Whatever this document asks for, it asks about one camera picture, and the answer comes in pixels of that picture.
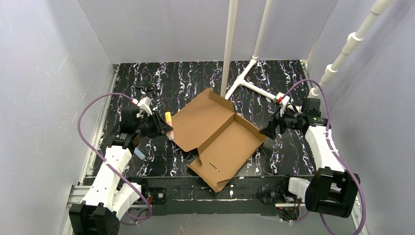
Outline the brown cardboard box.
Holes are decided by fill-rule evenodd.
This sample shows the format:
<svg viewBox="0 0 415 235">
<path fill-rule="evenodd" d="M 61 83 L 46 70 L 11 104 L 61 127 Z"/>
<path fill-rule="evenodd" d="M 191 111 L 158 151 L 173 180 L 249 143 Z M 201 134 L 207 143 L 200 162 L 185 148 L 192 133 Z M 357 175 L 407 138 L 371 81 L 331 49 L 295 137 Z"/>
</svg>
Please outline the brown cardboard box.
<svg viewBox="0 0 415 235">
<path fill-rule="evenodd" d="M 207 88 L 172 117 L 174 143 L 198 152 L 188 167 L 216 193 L 237 174 L 266 136 L 234 111 L 233 103 Z"/>
</svg>

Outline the light blue tube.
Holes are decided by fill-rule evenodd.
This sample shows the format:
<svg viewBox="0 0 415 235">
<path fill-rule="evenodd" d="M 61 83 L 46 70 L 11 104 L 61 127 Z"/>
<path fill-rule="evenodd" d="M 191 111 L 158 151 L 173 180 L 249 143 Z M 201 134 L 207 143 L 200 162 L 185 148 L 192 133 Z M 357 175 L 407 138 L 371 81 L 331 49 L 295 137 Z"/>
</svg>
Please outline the light blue tube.
<svg viewBox="0 0 415 235">
<path fill-rule="evenodd" d="M 138 149 L 138 148 L 135 148 L 134 149 L 134 154 L 139 158 L 139 159 L 141 159 L 142 161 L 144 161 L 145 160 L 145 158 L 146 158 L 146 156 Z"/>
</svg>

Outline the yellow pink marker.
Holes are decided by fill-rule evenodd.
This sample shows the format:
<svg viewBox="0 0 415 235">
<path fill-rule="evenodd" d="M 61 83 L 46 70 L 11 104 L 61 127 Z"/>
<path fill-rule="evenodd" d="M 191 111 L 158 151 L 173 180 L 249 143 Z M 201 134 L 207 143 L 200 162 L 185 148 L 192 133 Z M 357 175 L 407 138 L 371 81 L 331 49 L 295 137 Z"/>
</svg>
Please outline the yellow pink marker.
<svg viewBox="0 0 415 235">
<path fill-rule="evenodd" d="M 172 117 L 171 117 L 171 113 L 170 112 L 165 112 L 165 121 L 166 121 L 166 123 L 171 127 L 171 128 L 173 128 L 173 125 L 172 125 Z M 174 133 L 173 133 L 173 129 L 171 129 L 170 131 L 168 131 L 167 132 L 167 134 L 166 134 L 166 136 L 168 137 L 168 139 L 170 140 L 170 141 L 172 141 L 172 140 L 174 140 Z"/>
</svg>

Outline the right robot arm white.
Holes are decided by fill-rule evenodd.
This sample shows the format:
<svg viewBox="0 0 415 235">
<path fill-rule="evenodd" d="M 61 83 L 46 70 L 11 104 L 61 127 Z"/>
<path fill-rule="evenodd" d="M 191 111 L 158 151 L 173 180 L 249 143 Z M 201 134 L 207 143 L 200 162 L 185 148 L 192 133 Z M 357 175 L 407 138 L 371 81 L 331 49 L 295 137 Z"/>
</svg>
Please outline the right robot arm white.
<svg viewBox="0 0 415 235">
<path fill-rule="evenodd" d="M 311 212 L 348 218 L 351 215 L 358 188 L 342 163 L 331 138 L 331 126 L 320 112 L 321 101 L 304 98 L 301 108 L 278 100 L 278 108 L 260 133 L 275 139 L 286 130 L 302 132 L 312 151 L 317 171 L 311 180 L 299 176 L 285 177 L 279 193 L 301 200 Z"/>
</svg>

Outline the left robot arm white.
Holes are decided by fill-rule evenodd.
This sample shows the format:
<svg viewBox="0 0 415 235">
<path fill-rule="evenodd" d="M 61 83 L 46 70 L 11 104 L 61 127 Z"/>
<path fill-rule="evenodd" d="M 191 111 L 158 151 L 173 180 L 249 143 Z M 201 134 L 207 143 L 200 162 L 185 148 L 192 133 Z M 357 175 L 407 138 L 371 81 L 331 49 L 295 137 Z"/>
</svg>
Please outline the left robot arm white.
<svg viewBox="0 0 415 235">
<path fill-rule="evenodd" d="M 139 198 L 141 186 L 128 183 L 122 172 L 131 160 L 140 139 L 163 135 L 170 137 L 172 117 L 162 118 L 148 105 L 128 106 L 121 110 L 121 120 L 104 140 L 104 161 L 88 192 L 80 203 L 72 204 L 69 218 L 76 235 L 116 235 L 122 217 Z"/>
</svg>

